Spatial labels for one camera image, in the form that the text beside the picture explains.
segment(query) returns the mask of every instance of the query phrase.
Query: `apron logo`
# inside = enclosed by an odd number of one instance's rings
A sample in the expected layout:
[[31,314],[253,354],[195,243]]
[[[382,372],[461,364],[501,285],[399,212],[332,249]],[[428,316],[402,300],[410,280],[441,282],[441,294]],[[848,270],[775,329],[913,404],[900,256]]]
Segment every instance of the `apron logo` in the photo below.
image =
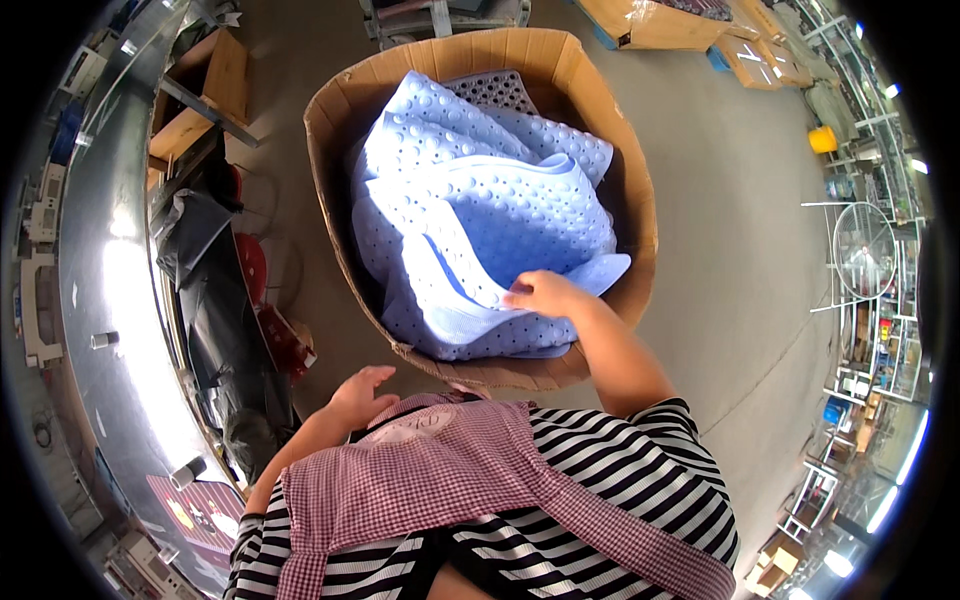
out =
[[452,417],[453,413],[449,410],[440,410],[430,415],[414,415],[384,425],[359,444],[398,444],[411,438],[432,438],[450,422]]

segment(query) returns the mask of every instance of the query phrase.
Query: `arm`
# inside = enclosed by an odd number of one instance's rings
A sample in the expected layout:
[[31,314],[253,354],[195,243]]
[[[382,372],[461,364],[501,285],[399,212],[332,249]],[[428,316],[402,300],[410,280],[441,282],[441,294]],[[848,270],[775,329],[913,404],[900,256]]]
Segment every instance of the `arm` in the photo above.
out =
[[362,429],[400,398],[396,394],[373,397],[373,391],[396,372],[396,367],[364,367],[334,392],[327,405],[310,415],[294,437],[263,470],[247,500],[247,515],[263,515],[270,504],[270,493],[280,472],[296,461],[340,442],[351,432]]
[[521,274],[505,299],[573,322],[605,411],[627,417],[676,394],[663,367],[605,302],[549,271]]

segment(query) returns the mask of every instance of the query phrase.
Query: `yellow bucket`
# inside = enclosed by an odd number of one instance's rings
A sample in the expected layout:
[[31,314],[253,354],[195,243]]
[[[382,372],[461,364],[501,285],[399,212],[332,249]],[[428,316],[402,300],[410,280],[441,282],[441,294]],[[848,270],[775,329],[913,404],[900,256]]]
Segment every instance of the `yellow bucket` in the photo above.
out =
[[828,125],[808,132],[806,138],[810,140],[810,148],[818,155],[834,152],[837,149],[836,135]]

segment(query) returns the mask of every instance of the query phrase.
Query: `wooden crate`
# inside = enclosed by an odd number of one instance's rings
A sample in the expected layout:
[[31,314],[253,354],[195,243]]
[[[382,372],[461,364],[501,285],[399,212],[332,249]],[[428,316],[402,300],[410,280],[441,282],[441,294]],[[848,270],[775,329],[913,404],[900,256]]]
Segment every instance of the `wooden crate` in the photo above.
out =
[[[218,29],[188,50],[167,72],[209,106],[240,126],[247,120],[247,49],[225,29]],[[150,155],[176,160],[213,127],[196,110],[160,91],[151,129]]]

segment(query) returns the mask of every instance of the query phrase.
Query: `blue pallet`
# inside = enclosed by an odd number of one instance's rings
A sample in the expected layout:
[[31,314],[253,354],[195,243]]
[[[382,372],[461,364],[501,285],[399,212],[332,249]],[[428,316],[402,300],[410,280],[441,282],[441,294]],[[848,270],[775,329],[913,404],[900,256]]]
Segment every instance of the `blue pallet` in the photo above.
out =
[[730,64],[727,62],[727,59],[724,58],[723,54],[720,52],[720,49],[716,46],[710,46],[707,48],[707,58],[710,60],[710,64],[713,66],[713,70],[717,73],[723,73],[724,71],[732,71],[730,69]]

